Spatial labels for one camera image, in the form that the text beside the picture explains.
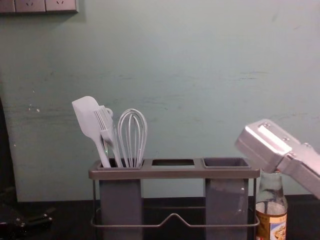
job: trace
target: wall outlet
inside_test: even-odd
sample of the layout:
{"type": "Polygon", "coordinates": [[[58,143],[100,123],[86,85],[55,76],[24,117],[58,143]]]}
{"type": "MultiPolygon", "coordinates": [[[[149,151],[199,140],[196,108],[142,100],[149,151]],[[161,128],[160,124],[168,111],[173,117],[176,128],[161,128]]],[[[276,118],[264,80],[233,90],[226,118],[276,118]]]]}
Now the wall outlet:
{"type": "Polygon", "coordinates": [[[47,12],[78,12],[77,7],[78,3],[76,0],[45,0],[47,12]]]}
{"type": "Polygon", "coordinates": [[[17,13],[45,12],[45,0],[15,0],[15,11],[17,13]]]}
{"type": "Polygon", "coordinates": [[[0,14],[14,13],[16,11],[14,0],[0,0],[0,14]]]}

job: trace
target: white whisk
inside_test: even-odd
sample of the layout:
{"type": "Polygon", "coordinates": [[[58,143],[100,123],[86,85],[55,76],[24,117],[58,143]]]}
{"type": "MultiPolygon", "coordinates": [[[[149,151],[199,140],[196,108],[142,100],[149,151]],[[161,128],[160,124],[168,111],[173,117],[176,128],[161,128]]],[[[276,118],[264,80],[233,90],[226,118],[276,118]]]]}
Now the white whisk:
{"type": "Polygon", "coordinates": [[[140,111],[130,108],[123,112],[118,122],[118,139],[127,168],[138,168],[141,166],[147,134],[147,121],[140,111]]]}

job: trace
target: utensil holder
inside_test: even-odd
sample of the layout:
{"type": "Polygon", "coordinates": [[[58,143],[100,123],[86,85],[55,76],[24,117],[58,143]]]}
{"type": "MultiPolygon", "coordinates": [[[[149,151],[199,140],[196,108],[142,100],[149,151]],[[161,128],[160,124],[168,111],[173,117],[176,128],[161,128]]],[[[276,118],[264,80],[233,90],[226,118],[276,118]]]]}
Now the utensil holder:
{"type": "Polygon", "coordinates": [[[93,202],[96,202],[96,181],[99,181],[101,223],[97,210],[91,225],[103,230],[103,240],[142,240],[143,229],[161,228],[169,219],[178,218],[189,228],[205,229],[206,240],[247,240],[249,179],[253,179],[253,215],[256,216],[256,178],[259,169],[252,169],[243,158],[145,159],[140,168],[103,168],[97,161],[89,169],[93,180],[93,202]],[[172,212],[158,224],[143,221],[142,179],[204,179],[205,224],[190,224],[172,212]]]}

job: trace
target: bottle label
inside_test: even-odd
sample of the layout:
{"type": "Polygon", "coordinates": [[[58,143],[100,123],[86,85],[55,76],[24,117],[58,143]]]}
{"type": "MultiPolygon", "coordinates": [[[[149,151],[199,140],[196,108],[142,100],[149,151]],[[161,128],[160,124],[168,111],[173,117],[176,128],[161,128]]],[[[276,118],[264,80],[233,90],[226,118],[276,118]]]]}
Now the bottle label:
{"type": "Polygon", "coordinates": [[[287,213],[270,215],[257,211],[256,215],[260,220],[256,240],[286,240],[287,213]]]}

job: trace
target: glass bottle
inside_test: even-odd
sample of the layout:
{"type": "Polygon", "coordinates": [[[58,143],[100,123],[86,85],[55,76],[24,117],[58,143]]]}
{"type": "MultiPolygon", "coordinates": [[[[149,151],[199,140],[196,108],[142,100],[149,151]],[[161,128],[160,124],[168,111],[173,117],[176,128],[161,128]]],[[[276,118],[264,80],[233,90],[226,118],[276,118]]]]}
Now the glass bottle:
{"type": "Polygon", "coordinates": [[[256,240],[286,240],[288,203],[280,172],[261,171],[255,207],[260,220],[256,240]]]}

